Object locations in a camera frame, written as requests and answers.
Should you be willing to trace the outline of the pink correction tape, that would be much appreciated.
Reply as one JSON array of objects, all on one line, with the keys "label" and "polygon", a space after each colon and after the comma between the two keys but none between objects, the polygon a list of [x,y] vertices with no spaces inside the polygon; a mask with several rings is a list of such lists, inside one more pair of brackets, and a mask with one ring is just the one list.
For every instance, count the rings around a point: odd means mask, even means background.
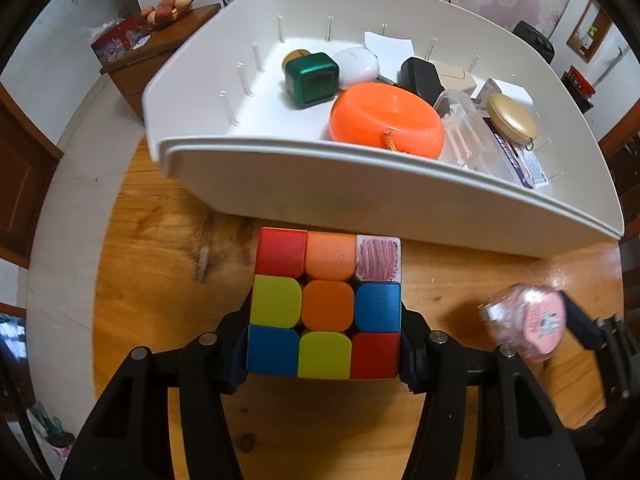
[{"label": "pink correction tape", "polygon": [[566,327],[563,298],[549,286],[511,285],[478,310],[492,340],[512,347],[529,363],[548,360]]}]

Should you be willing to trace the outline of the multicolour puzzle cube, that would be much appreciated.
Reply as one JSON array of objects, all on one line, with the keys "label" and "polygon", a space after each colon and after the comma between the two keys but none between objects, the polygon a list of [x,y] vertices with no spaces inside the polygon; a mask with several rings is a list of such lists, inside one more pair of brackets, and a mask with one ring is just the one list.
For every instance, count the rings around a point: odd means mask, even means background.
[{"label": "multicolour puzzle cube", "polygon": [[250,372],[393,379],[400,332],[399,238],[260,230],[247,333]]}]

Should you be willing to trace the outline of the clear plastic card box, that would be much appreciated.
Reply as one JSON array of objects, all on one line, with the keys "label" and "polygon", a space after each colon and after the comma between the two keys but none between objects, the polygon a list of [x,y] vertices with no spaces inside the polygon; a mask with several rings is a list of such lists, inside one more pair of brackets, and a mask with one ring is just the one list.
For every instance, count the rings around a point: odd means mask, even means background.
[{"label": "clear plastic card box", "polygon": [[445,133],[440,162],[523,186],[509,157],[466,93],[445,90],[434,107]]}]

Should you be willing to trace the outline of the gold round compact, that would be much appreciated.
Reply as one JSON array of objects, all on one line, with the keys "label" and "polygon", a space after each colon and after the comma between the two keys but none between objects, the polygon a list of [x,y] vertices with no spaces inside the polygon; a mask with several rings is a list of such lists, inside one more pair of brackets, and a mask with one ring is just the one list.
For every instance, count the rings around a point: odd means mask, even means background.
[{"label": "gold round compact", "polygon": [[491,93],[487,98],[486,110],[500,136],[526,150],[533,149],[538,128],[523,105],[501,93]]}]

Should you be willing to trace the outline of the orange round case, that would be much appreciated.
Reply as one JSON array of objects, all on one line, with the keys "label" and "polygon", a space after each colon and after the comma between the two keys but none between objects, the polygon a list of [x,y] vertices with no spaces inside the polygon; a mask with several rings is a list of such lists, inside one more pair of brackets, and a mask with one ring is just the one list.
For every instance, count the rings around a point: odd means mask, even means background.
[{"label": "orange round case", "polygon": [[444,147],[442,120],[415,94],[382,82],[343,91],[332,106],[333,141],[438,159]]}]

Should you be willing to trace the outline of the beige wooden piece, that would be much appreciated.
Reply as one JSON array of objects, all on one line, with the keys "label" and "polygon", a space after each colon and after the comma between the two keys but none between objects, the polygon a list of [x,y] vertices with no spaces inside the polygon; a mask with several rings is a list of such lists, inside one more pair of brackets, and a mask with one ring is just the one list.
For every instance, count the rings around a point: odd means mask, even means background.
[{"label": "beige wooden piece", "polygon": [[473,76],[462,67],[445,64],[442,62],[433,62],[440,83],[446,90],[457,90],[468,94],[469,96],[476,89],[476,82]]}]

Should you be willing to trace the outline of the black power adapter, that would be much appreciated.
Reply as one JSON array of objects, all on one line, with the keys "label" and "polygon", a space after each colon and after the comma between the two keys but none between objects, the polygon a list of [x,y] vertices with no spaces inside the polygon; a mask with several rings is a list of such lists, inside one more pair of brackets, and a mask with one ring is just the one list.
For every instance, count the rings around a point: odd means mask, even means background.
[{"label": "black power adapter", "polygon": [[399,88],[407,90],[430,105],[445,91],[433,63],[412,56],[402,63],[397,77]]}]

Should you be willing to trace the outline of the green square perfume bottle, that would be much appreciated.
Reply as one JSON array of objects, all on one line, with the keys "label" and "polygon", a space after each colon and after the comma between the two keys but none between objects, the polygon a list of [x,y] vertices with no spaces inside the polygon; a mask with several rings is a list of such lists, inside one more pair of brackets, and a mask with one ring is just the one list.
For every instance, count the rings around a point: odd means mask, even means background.
[{"label": "green square perfume bottle", "polygon": [[324,52],[290,52],[282,63],[285,89],[293,104],[305,108],[331,101],[337,94],[340,68]]}]

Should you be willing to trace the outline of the white gua sha board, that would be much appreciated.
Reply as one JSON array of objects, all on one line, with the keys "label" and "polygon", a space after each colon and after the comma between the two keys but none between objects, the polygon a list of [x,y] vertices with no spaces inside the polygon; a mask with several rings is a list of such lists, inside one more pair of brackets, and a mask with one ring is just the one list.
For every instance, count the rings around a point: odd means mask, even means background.
[{"label": "white gua sha board", "polygon": [[380,75],[387,78],[396,76],[402,63],[414,55],[411,39],[392,38],[375,32],[364,33],[364,46],[378,58]]}]

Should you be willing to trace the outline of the labelled clear plastic box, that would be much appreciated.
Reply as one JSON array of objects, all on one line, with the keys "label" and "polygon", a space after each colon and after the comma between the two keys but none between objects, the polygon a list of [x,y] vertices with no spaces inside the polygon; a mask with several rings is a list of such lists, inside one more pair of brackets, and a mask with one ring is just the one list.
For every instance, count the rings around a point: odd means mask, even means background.
[{"label": "labelled clear plastic box", "polygon": [[536,155],[532,151],[522,146],[511,144],[498,133],[497,128],[488,118],[485,118],[485,122],[502,149],[503,154],[506,155],[506,160],[523,188],[533,190],[534,188],[545,188],[550,184],[547,175],[542,170]]}]

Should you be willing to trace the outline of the white USB charger block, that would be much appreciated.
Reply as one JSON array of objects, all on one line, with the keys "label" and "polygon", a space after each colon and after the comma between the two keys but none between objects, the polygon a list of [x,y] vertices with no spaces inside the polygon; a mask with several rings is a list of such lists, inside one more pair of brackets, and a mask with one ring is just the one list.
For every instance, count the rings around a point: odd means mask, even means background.
[{"label": "white USB charger block", "polygon": [[472,96],[472,101],[479,108],[484,110],[489,96],[494,93],[507,96],[513,101],[529,108],[534,106],[534,100],[525,88],[518,84],[511,84],[510,82],[495,78],[486,79],[484,84],[480,87],[480,90],[475,92],[474,96]]}]

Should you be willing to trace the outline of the black speaker box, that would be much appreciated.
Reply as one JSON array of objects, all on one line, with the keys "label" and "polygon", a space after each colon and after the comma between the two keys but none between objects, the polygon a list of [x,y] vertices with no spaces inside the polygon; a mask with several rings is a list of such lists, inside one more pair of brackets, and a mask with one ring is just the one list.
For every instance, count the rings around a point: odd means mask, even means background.
[{"label": "black speaker box", "polygon": [[548,64],[552,62],[555,55],[554,47],[550,40],[534,26],[524,21],[519,21],[512,32],[536,50]]}]

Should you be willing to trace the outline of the wooden drawer cabinet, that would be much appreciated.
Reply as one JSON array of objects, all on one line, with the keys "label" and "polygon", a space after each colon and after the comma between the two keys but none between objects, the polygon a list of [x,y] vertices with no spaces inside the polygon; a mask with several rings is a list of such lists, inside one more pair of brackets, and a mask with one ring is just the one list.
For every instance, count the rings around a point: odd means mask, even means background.
[{"label": "wooden drawer cabinet", "polygon": [[219,3],[190,10],[175,24],[152,32],[146,44],[129,51],[119,60],[101,68],[102,74],[111,78],[119,93],[134,114],[143,120],[142,92],[153,76],[194,32],[215,16]]}]

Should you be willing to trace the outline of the red tissue box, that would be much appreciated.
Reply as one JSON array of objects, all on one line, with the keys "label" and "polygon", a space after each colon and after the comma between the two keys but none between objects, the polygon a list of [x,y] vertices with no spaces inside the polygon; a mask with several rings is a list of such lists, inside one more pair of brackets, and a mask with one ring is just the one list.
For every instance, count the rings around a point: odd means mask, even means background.
[{"label": "red tissue box", "polygon": [[122,58],[148,33],[146,21],[129,14],[106,24],[90,40],[90,46],[98,61],[105,66]]}]

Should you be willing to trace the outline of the bowl of peaches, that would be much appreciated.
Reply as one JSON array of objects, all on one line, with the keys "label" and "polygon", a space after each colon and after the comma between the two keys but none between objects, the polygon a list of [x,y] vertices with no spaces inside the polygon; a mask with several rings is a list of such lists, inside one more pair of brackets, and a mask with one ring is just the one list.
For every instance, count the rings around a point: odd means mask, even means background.
[{"label": "bowl of peaches", "polygon": [[193,0],[162,0],[157,6],[146,6],[140,18],[151,28],[168,26],[183,18],[192,8]]}]

